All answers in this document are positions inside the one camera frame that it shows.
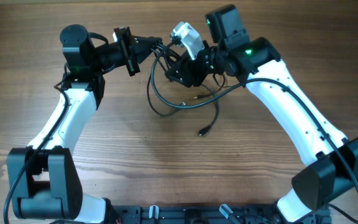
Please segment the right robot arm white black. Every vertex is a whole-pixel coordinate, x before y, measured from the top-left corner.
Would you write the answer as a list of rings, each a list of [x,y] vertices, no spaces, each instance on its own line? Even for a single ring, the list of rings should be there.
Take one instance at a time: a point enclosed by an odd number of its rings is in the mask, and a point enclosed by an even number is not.
[[[296,223],[358,189],[358,138],[350,140],[312,104],[290,75],[278,50],[266,39],[251,40],[237,8],[228,4],[206,16],[214,45],[187,22],[172,30],[185,53],[166,72],[184,86],[200,86],[209,74],[237,79],[273,114],[293,141],[305,168],[277,202],[283,220]]]

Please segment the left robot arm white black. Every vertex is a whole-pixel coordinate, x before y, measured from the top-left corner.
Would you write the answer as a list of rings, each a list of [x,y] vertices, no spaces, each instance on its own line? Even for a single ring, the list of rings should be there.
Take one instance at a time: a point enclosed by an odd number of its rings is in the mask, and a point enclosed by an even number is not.
[[[104,95],[104,75],[126,67],[129,75],[155,50],[161,38],[141,37],[120,27],[108,41],[79,24],[60,33],[65,66],[55,85],[60,99],[39,134],[25,147],[11,149],[7,156],[9,192],[3,221],[13,212],[20,219],[52,223],[122,223],[111,201],[84,193],[73,151],[89,119]]]

